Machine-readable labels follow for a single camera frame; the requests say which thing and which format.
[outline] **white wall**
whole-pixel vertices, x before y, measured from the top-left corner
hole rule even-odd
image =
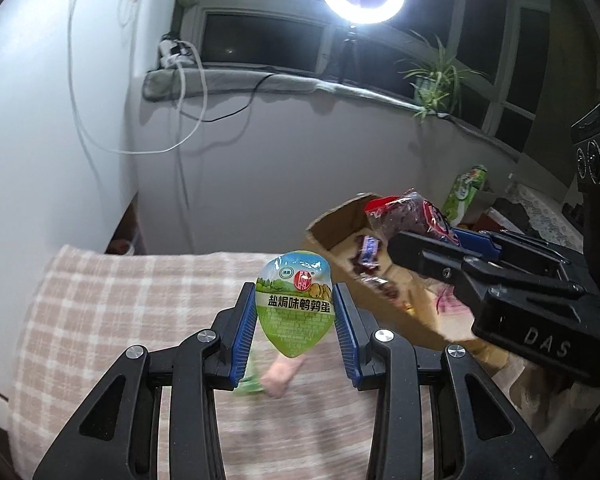
[[[144,78],[149,70],[158,68],[158,43],[171,30],[171,18],[176,0],[141,0],[134,51],[133,75]]]
[[[0,6],[0,392],[46,263],[63,244],[103,251],[137,190],[128,158],[80,145],[67,86],[69,0]],[[126,146],[132,31],[122,0],[79,0],[75,89],[87,128]]]
[[[246,96],[212,96],[207,118],[237,110]],[[197,113],[197,107],[187,108]],[[140,104],[136,148],[175,140],[170,104]],[[194,122],[184,120],[184,134]],[[486,140],[447,121],[330,94],[256,96],[250,110],[205,124],[184,144],[196,252],[296,249],[316,217],[360,192],[414,187],[442,205],[472,165],[504,190],[515,163]],[[139,206],[148,249],[189,251],[176,155],[138,160]]]

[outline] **snack bag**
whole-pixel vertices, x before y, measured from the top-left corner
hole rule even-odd
[[[371,200],[365,207],[371,228],[389,241],[400,231],[410,231],[450,244],[460,245],[451,225],[440,210],[410,189],[402,196]]]
[[[335,318],[327,260],[309,251],[271,260],[256,282],[256,309],[262,330],[282,354],[306,352]]]

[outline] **metal screw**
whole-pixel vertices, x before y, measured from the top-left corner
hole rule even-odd
[[[125,355],[129,359],[138,359],[142,354],[144,354],[144,348],[140,345],[133,345],[126,349]]]
[[[374,334],[374,336],[376,336],[376,339],[378,339],[378,341],[382,341],[383,343],[388,343],[389,341],[391,341],[391,339],[394,338],[394,333],[391,332],[391,330],[381,328],[380,330],[376,330],[376,333]]]
[[[466,350],[460,345],[449,345],[449,348],[446,349],[446,352],[451,357],[455,357],[457,359],[464,357],[464,354],[466,354]]]
[[[216,333],[213,330],[203,330],[198,332],[198,341],[201,343],[211,343],[216,338]]]

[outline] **green bottle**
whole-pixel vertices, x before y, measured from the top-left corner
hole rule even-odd
[[[445,205],[442,206],[442,212],[449,220],[451,227],[458,226],[462,221],[474,196],[483,188],[486,177],[487,168],[481,164],[456,177],[451,191],[446,197]]]

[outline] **blue gripper pad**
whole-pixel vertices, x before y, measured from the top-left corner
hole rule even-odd
[[[238,324],[238,330],[232,347],[229,380],[234,388],[238,387],[238,383],[244,377],[257,320],[258,314],[256,312],[255,287],[252,287],[242,310],[240,323]]]
[[[466,229],[456,228],[454,231],[463,249],[480,253],[487,262],[495,262],[500,258],[500,247],[494,244],[488,235]]]
[[[353,329],[344,309],[340,291],[336,287],[333,289],[333,307],[336,313],[336,333],[338,334],[338,342],[340,343],[340,352],[342,352],[344,369],[347,373],[347,377],[351,379],[351,383],[357,388],[362,379],[360,359],[358,357],[358,344],[353,336]]]

